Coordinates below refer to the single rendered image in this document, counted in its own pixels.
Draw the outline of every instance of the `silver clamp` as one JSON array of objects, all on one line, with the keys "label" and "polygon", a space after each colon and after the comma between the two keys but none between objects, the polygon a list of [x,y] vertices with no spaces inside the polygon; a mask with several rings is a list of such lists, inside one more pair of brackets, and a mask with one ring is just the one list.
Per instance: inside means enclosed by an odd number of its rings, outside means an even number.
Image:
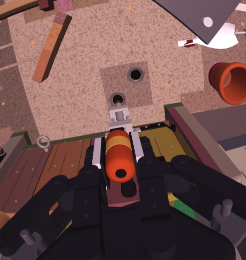
[{"label": "silver clamp", "polygon": [[[46,141],[47,141],[47,145],[42,145],[42,144],[40,144],[40,140],[41,140],[41,139],[46,140]],[[37,138],[36,142],[37,142],[38,146],[39,146],[40,148],[43,148],[46,152],[48,151],[48,147],[49,147],[50,144],[51,144],[50,139],[49,139],[48,137],[46,137],[45,135],[39,136],[39,137]]]},{"label": "silver clamp", "polygon": [[237,248],[246,238],[246,220],[234,214],[233,202],[225,199],[222,205],[215,206],[211,219],[211,228],[227,237]]}]

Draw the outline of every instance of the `white rivet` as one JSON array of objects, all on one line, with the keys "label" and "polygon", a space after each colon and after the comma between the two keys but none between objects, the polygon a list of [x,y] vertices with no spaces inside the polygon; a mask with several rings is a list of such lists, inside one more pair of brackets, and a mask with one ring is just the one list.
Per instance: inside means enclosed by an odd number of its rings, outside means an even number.
[{"label": "white rivet", "polygon": [[202,18],[201,23],[205,27],[211,27],[213,25],[213,20],[210,17],[204,17]]}]

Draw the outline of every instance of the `terracotta pot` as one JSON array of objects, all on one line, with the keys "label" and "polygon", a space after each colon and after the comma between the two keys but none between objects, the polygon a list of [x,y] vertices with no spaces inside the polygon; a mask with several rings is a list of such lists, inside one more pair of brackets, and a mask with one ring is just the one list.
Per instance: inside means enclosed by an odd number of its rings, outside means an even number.
[{"label": "terracotta pot", "polygon": [[209,82],[226,103],[239,105],[246,101],[246,65],[217,63],[209,71]]}]

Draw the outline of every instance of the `tiled floor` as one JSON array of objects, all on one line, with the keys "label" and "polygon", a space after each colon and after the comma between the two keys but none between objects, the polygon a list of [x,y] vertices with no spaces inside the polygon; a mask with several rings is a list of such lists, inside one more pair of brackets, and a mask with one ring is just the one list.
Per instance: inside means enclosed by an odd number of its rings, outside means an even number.
[{"label": "tiled floor", "polygon": [[[32,80],[39,56],[56,10],[70,9],[70,3],[57,1],[53,11],[34,8],[1,21],[0,129],[27,130],[34,144],[39,135],[52,141],[103,132],[114,91],[127,96],[133,125],[163,121],[165,104],[182,102],[190,112],[229,106],[207,77],[217,62],[246,64],[243,35],[225,50],[183,48],[177,41],[195,35],[151,0],[71,4],[71,24],[41,84]],[[227,22],[241,31],[246,12],[234,11]],[[136,65],[145,68],[145,87],[126,78]]]}]

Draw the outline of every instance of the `metal ring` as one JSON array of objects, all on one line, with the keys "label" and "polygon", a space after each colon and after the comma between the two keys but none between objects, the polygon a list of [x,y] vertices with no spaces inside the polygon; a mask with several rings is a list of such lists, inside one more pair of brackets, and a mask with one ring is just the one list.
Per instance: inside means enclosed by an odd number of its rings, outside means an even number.
[{"label": "metal ring", "polygon": [[[131,72],[135,70],[138,70],[141,73],[141,77],[137,80],[131,78]],[[139,83],[144,79],[144,70],[141,67],[137,67],[137,66],[132,67],[127,72],[127,78],[132,83]]]},{"label": "metal ring", "polygon": [[[46,140],[46,141],[47,141],[47,145],[42,145],[42,144],[40,144],[40,140],[41,140],[41,139]],[[48,147],[50,146],[50,144],[51,144],[50,139],[49,139],[48,137],[46,137],[45,135],[39,136],[39,137],[37,138],[36,142],[37,142],[38,146],[39,146],[40,148],[43,148],[43,149],[48,148]]]},{"label": "metal ring", "polygon": [[126,96],[125,96],[122,92],[115,92],[115,93],[113,93],[113,94],[110,96],[110,98],[109,98],[109,102],[110,102],[110,104],[111,104],[113,107],[116,106],[116,104],[113,102],[114,96],[121,96],[121,97],[123,98],[123,102],[121,103],[121,105],[122,105],[122,106],[125,105],[125,103],[126,103]]}]

